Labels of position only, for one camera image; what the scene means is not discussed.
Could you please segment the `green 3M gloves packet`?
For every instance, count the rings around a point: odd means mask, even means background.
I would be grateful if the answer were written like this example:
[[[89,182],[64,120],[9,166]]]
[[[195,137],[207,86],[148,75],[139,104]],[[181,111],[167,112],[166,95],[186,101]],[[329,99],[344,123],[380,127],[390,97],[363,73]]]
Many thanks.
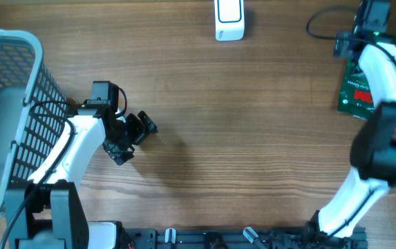
[[[374,109],[366,76],[358,63],[348,59],[339,92],[338,111],[367,120]]]

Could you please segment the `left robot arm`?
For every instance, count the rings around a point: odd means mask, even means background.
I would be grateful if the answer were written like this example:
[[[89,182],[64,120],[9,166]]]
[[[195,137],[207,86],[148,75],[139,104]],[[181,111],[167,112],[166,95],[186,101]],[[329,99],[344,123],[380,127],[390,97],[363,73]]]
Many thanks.
[[[7,228],[0,248],[134,248],[121,222],[87,221],[77,192],[98,147],[122,165],[134,157],[135,146],[158,131],[144,111],[134,115],[119,108],[125,95],[110,81],[94,81],[89,99],[62,103],[67,108],[62,116],[35,111],[47,101],[31,106],[32,116],[64,128],[27,181],[6,190]]]

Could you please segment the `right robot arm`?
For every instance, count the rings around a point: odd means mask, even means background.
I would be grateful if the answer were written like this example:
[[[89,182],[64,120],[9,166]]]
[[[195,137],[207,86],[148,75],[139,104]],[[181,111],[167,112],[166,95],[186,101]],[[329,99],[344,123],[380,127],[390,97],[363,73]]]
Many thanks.
[[[390,1],[361,1],[353,28],[338,33],[334,55],[357,62],[374,111],[350,148],[350,171],[332,200],[306,226],[317,244],[349,239],[359,220],[396,187],[396,37],[387,35]]]

